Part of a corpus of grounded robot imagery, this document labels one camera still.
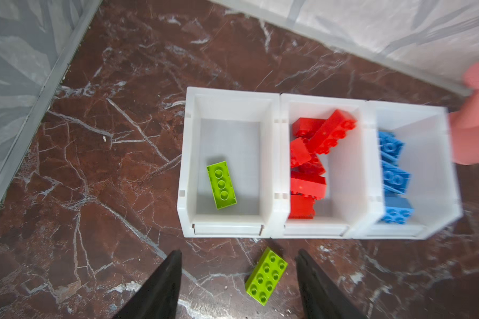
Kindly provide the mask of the blue brick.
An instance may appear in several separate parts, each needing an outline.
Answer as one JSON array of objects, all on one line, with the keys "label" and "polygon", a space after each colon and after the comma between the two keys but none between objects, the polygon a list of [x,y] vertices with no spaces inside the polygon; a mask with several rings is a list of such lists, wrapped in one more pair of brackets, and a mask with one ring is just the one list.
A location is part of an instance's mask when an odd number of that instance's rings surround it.
[{"label": "blue brick", "polygon": [[404,195],[412,175],[398,166],[382,161],[383,188],[386,193]]},{"label": "blue brick", "polygon": [[398,166],[404,148],[404,142],[398,140],[393,133],[378,132],[381,159]]},{"label": "blue brick", "polygon": [[381,218],[384,223],[404,225],[412,217],[414,208],[406,198],[397,196],[385,197],[385,214]]}]

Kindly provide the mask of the red tall brick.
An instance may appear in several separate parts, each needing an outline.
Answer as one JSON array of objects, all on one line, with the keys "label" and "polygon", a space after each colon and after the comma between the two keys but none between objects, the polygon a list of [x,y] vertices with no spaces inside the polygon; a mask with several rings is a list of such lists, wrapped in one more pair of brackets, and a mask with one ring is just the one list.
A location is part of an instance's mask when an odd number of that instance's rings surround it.
[{"label": "red tall brick", "polygon": [[297,138],[310,138],[324,125],[325,122],[326,120],[324,119],[299,118],[292,124],[291,131]]}]

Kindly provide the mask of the green brick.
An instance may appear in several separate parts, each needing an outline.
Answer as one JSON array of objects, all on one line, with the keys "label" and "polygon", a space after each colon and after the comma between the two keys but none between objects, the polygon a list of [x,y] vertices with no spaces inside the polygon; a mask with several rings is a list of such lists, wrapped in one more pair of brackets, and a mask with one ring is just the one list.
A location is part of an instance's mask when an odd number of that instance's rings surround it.
[{"label": "green brick", "polygon": [[207,172],[217,210],[236,205],[238,201],[227,162],[209,165]]},{"label": "green brick", "polygon": [[246,292],[262,306],[265,306],[287,266],[284,259],[267,248],[246,282]]}]

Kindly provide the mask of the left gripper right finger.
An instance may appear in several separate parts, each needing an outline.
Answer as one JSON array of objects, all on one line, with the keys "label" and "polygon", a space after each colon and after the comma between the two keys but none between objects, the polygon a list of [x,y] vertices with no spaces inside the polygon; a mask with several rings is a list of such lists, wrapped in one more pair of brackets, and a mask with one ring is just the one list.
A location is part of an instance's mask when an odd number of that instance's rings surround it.
[{"label": "left gripper right finger", "polygon": [[306,250],[299,250],[295,262],[306,318],[366,318]]}]

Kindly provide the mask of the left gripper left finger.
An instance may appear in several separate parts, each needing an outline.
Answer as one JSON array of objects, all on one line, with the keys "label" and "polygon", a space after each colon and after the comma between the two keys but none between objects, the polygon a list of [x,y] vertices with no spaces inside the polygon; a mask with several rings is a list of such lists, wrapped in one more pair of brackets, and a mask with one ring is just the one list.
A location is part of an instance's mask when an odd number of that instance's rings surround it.
[{"label": "left gripper left finger", "polygon": [[115,318],[175,318],[182,280],[182,252],[172,251]]}]

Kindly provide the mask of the blue brick bottom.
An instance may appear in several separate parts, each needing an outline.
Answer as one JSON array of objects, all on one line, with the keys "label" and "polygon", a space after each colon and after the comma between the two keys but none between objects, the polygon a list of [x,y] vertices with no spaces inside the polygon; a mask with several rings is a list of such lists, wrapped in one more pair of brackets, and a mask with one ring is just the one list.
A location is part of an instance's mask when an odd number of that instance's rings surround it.
[{"label": "blue brick bottom", "polygon": [[385,197],[385,214],[381,218],[384,223],[404,225],[412,217],[414,208],[406,198],[397,196]]}]

